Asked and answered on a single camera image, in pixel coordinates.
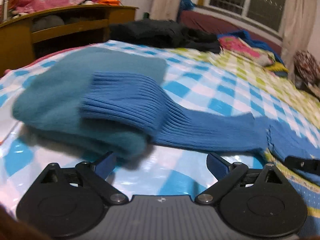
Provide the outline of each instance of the black strap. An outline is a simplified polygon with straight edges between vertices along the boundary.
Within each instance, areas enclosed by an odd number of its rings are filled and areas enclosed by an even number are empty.
[[[320,160],[288,156],[284,160],[284,165],[289,169],[297,169],[311,174],[320,175]]]

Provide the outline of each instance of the orange cloth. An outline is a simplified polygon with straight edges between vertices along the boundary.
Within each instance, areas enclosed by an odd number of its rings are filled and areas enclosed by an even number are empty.
[[[104,4],[104,5],[119,5],[119,0],[99,0],[98,3]]]
[[[2,23],[3,21],[3,8],[2,8],[2,0],[0,0],[0,23]],[[9,0],[9,3],[8,3],[8,11],[11,10],[11,9],[15,9],[17,4],[19,3],[19,0]]]

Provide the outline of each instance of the folded clothing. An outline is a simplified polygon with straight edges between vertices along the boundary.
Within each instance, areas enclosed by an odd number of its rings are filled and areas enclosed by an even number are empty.
[[[156,144],[204,151],[267,148],[252,114],[224,117],[186,109],[149,77],[96,73],[80,107],[84,118],[120,122],[148,134]]]
[[[104,4],[104,5],[113,5],[113,6],[119,6],[120,1],[119,0],[98,0],[97,3]]]
[[[235,37],[238,37],[241,40],[243,40],[245,43],[247,43],[252,48],[259,48],[259,49],[264,49],[264,50],[267,50],[267,51],[271,51],[274,54],[276,61],[284,64],[284,62],[282,61],[281,57],[268,44],[266,44],[263,41],[255,41],[255,40],[253,40],[250,37],[250,34],[245,30],[235,31],[235,32],[231,32],[231,33],[219,34],[218,35],[218,39],[220,39],[223,36],[235,36]]]
[[[38,75],[13,105],[13,116],[39,135],[104,154],[115,151],[123,158],[140,154],[148,136],[141,130],[108,120],[83,120],[79,104],[95,71],[140,73],[163,81],[167,64],[105,48],[73,52]]]
[[[36,20],[31,26],[31,32],[37,32],[64,24],[61,17],[57,15],[48,15]]]
[[[251,59],[260,66],[270,66],[275,62],[274,59],[269,57],[268,53],[263,52],[262,50],[254,50],[247,43],[235,36],[223,36],[219,38],[219,41],[222,48],[231,50],[241,56]]]
[[[289,72],[289,70],[280,62],[275,62],[273,65],[265,67],[265,69],[272,72]]]
[[[220,53],[217,36],[174,21],[144,19],[110,24],[110,39],[157,48],[190,48]]]

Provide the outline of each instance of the wooden shelf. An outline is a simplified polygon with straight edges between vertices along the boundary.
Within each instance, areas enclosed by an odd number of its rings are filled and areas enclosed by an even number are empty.
[[[45,30],[41,30],[38,32],[34,32],[31,34],[32,43],[45,41],[48,39],[52,39],[55,37],[83,32],[88,30],[95,30],[100,28],[105,28],[108,26],[109,20],[96,20],[96,21],[83,21],[78,23],[72,23],[67,25],[61,25]]]
[[[30,13],[30,14],[18,17],[16,19],[12,19],[10,21],[6,21],[6,22],[0,24],[0,28],[6,26],[8,24],[24,20],[26,18],[35,18],[37,16],[46,16],[46,15],[51,15],[51,14],[54,14],[54,13],[67,11],[67,10],[82,10],[82,9],[92,9],[92,8],[93,9],[96,9],[96,8],[138,9],[138,7],[133,7],[133,6],[114,6],[114,5],[103,5],[103,4],[72,5],[72,6],[66,6],[66,7],[57,7],[57,8],[43,10],[43,11],[39,11],[39,12],[35,12],[35,13]]]

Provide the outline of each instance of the wooden cabinet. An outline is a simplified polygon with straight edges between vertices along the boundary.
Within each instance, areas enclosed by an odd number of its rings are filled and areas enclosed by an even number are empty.
[[[60,50],[105,42],[109,36],[109,24],[133,21],[135,10],[136,7],[128,6],[77,5],[40,11],[4,22],[0,24],[0,76],[6,69],[23,67],[48,54],[46,50],[39,53],[39,49],[47,47],[51,53],[55,48]],[[32,32],[33,24],[48,15],[78,21],[65,21],[64,25]]]

